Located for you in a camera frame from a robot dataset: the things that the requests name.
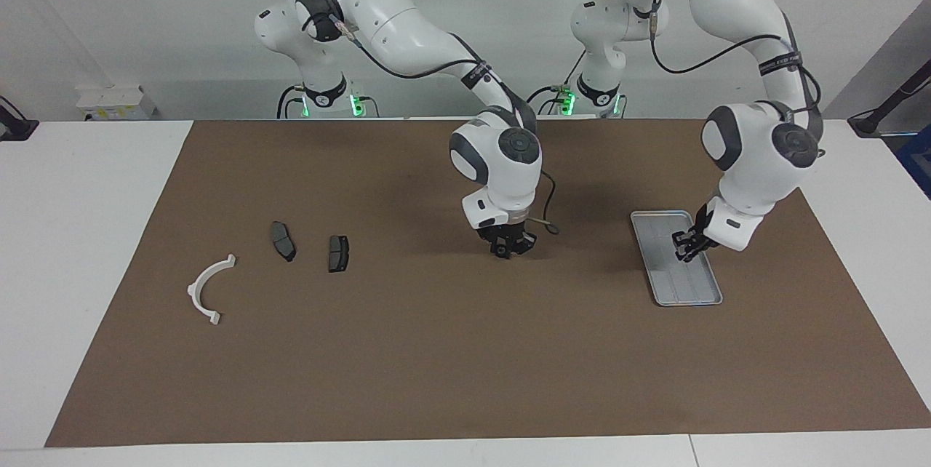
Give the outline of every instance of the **electrical outlet box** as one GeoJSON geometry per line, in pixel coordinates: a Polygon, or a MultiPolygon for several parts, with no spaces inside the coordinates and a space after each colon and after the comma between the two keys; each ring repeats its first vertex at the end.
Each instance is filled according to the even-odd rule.
{"type": "Polygon", "coordinates": [[[156,106],[139,86],[82,90],[77,108],[84,119],[152,119],[156,106]]]}
{"type": "Polygon", "coordinates": [[[561,86],[559,93],[556,95],[556,101],[559,101],[559,113],[562,116],[571,116],[572,112],[575,111],[575,93],[572,92],[571,86],[561,86]]]}

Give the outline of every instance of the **brown mat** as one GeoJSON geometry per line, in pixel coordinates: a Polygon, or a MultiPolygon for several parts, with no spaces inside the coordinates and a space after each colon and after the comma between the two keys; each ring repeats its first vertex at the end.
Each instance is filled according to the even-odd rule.
{"type": "Polygon", "coordinates": [[[453,123],[196,123],[47,446],[931,427],[800,193],[713,252],[724,305],[652,303],[628,215],[707,198],[700,127],[543,123],[563,233],[508,262],[453,123]],[[229,252],[213,327],[185,289],[229,252]]]}

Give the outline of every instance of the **silver tray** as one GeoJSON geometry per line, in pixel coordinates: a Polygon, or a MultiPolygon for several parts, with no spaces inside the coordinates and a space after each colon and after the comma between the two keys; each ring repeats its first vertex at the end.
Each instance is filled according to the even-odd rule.
{"type": "Polygon", "coordinates": [[[691,263],[676,258],[672,233],[692,227],[688,212],[637,211],[631,215],[631,222],[656,303],[663,307],[685,307],[722,302],[721,289],[704,252],[691,263]]]}

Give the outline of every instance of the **cable connector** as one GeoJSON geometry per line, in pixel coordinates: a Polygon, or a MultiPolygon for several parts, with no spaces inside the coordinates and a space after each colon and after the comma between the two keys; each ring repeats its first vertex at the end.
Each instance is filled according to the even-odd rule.
{"type": "Polygon", "coordinates": [[[372,105],[375,105],[376,118],[382,118],[382,111],[378,109],[378,102],[376,102],[375,99],[372,98],[372,96],[359,96],[359,98],[357,99],[359,100],[359,102],[372,102],[372,105]]]}
{"type": "Polygon", "coordinates": [[[650,9],[650,39],[655,39],[656,33],[659,32],[659,7],[663,5],[663,0],[654,1],[650,9]]]}
{"type": "Polygon", "coordinates": [[[340,32],[340,35],[347,37],[349,41],[355,43],[356,47],[360,47],[361,49],[362,43],[359,43],[359,40],[356,39],[355,33],[350,31],[349,27],[347,27],[346,24],[342,20],[339,19],[339,17],[336,17],[335,14],[330,13],[329,20],[330,22],[333,22],[333,25],[336,25],[336,30],[340,32]]]}

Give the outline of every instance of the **curved white plastic part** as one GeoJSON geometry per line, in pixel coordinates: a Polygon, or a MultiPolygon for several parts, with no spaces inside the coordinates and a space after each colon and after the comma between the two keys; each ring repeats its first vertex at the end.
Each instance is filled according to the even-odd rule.
{"type": "Polygon", "coordinates": [[[206,284],[207,280],[212,278],[214,274],[218,274],[218,272],[223,271],[223,269],[233,268],[234,265],[236,265],[236,256],[229,255],[229,258],[226,258],[224,261],[216,262],[204,269],[204,271],[200,273],[200,276],[197,277],[196,281],[187,286],[187,294],[190,295],[193,301],[193,307],[196,307],[197,311],[202,312],[207,318],[210,318],[210,324],[219,324],[220,314],[217,311],[209,311],[209,309],[204,308],[200,303],[200,292],[204,290],[204,284],[206,284]]]}

